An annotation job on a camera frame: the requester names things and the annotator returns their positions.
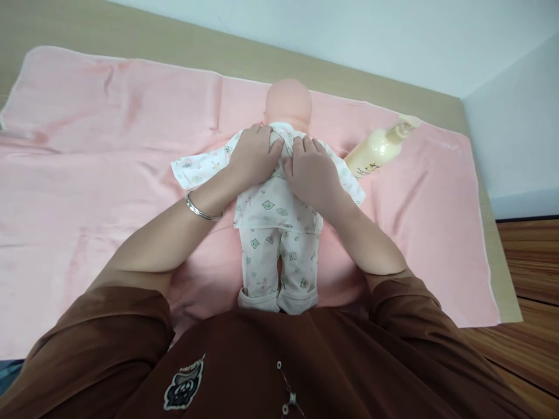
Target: bangle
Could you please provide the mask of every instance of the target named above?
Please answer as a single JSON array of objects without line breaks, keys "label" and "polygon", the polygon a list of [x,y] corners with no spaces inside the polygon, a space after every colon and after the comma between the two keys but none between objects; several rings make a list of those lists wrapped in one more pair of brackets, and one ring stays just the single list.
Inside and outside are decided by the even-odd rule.
[{"label": "bangle", "polygon": [[186,201],[186,205],[188,205],[188,207],[190,208],[190,210],[192,212],[194,212],[196,215],[208,220],[208,221],[217,221],[219,219],[221,219],[221,217],[223,217],[223,211],[221,211],[221,215],[218,217],[214,217],[211,215],[207,215],[205,212],[201,212],[198,208],[196,208],[194,206],[194,204],[192,203],[192,201],[190,200],[190,198],[188,197],[188,195],[190,195],[192,191],[188,191],[185,195],[185,201]]}]

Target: white baby outfit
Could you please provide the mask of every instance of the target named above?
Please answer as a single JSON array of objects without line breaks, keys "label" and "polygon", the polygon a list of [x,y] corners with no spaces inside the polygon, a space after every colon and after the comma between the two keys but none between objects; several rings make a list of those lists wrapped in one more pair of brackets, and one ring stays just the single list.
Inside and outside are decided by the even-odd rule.
[{"label": "white baby outfit", "polygon": [[[305,133],[290,124],[270,124],[270,144],[284,139],[282,158],[293,154],[293,140]],[[227,166],[240,134],[222,148],[181,158],[171,164],[183,189],[206,182]],[[342,187],[359,205],[365,193],[346,163],[321,141],[334,161]],[[244,308],[301,314],[318,303],[316,288],[319,235],[323,218],[290,191],[280,159],[266,182],[243,192],[237,198],[233,226],[239,229],[243,249],[243,288],[238,304]],[[279,256],[282,258],[281,288],[278,291]]]}]

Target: cream bottle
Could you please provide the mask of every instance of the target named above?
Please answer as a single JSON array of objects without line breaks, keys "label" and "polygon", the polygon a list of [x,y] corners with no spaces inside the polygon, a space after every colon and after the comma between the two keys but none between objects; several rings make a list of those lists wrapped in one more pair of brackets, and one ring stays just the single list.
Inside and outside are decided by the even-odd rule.
[{"label": "cream bottle", "polygon": [[402,142],[408,134],[421,125],[415,116],[400,115],[400,120],[390,129],[377,129],[369,138],[358,144],[344,159],[349,170],[361,179],[395,159],[402,151]]}]

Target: pink blanket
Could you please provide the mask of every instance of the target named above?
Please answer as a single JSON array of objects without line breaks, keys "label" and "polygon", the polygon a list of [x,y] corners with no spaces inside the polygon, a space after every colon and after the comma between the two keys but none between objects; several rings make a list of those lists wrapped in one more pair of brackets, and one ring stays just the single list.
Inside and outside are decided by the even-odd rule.
[{"label": "pink blanket", "polygon": [[[24,357],[116,248],[183,191],[169,163],[261,121],[268,85],[160,63],[30,51],[0,114],[0,359]],[[398,114],[313,92],[310,134],[345,156]],[[468,139],[425,123],[361,184],[362,210],[400,247],[459,326],[499,321]],[[177,331],[236,305],[241,251],[230,208],[177,272]],[[328,225],[321,306],[364,281]]]}]

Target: brown sleeve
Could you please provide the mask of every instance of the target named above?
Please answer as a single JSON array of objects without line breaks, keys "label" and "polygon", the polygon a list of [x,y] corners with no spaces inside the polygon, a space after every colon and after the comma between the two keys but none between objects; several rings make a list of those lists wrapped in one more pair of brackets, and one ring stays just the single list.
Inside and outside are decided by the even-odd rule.
[{"label": "brown sleeve", "polygon": [[88,291],[35,344],[0,398],[0,417],[112,418],[173,335],[169,304],[159,292]]},{"label": "brown sleeve", "polygon": [[385,280],[373,289],[371,299],[371,321],[447,370],[490,392],[491,398],[514,417],[535,416],[489,362],[464,341],[422,280],[414,277]]}]

